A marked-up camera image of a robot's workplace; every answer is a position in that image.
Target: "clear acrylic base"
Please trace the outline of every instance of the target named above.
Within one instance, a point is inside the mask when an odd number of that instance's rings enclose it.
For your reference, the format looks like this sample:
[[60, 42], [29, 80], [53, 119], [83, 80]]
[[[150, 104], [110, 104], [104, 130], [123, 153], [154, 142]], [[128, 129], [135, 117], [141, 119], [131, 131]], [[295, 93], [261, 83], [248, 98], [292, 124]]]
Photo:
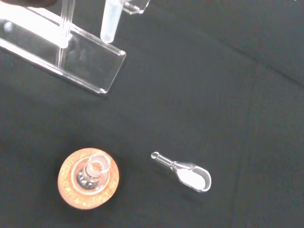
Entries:
[[0, 1], [0, 47], [96, 94], [106, 94], [126, 53], [71, 24], [62, 38], [61, 17], [46, 9]]

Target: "test tube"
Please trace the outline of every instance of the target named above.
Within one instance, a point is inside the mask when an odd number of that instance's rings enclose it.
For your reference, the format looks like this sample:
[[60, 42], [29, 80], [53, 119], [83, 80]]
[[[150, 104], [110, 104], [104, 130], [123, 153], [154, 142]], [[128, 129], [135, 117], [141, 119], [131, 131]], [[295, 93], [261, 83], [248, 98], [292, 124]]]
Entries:
[[101, 25], [100, 38], [104, 43], [112, 43], [123, 11], [124, 4], [130, 0], [106, 0]]

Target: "cork stopper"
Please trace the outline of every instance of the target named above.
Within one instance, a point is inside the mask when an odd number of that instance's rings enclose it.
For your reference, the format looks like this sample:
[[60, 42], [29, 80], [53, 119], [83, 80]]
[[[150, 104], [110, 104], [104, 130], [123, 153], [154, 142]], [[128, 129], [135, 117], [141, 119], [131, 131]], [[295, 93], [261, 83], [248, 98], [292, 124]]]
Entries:
[[[101, 192], [94, 195], [85, 195], [74, 188], [72, 183], [72, 169], [80, 160], [89, 158], [94, 154], [102, 154], [109, 158], [111, 162], [109, 169], [110, 179]], [[119, 171], [113, 158], [102, 150], [85, 148], [72, 153], [63, 162], [58, 176], [58, 189], [61, 197], [72, 207], [77, 209], [93, 209], [107, 202], [114, 195], [118, 182]]]

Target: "black cloth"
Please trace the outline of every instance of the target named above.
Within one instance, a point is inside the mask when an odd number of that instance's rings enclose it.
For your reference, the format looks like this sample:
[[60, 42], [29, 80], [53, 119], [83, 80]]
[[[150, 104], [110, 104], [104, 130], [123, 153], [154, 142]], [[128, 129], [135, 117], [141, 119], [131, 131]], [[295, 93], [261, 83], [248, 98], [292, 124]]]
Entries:
[[[103, 5], [77, 2], [74, 22], [98, 35]], [[107, 97], [0, 52], [0, 227], [303, 227], [301, 85], [160, 1], [123, 14], [114, 45], [127, 59]], [[90, 211], [57, 190], [62, 162], [85, 147], [110, 153], [121, 175]], [[206, 168], [209, 192], [182, 186], [153, 151]]]
[[154, 0], [197, 30], [304, 85], [304, 1]]

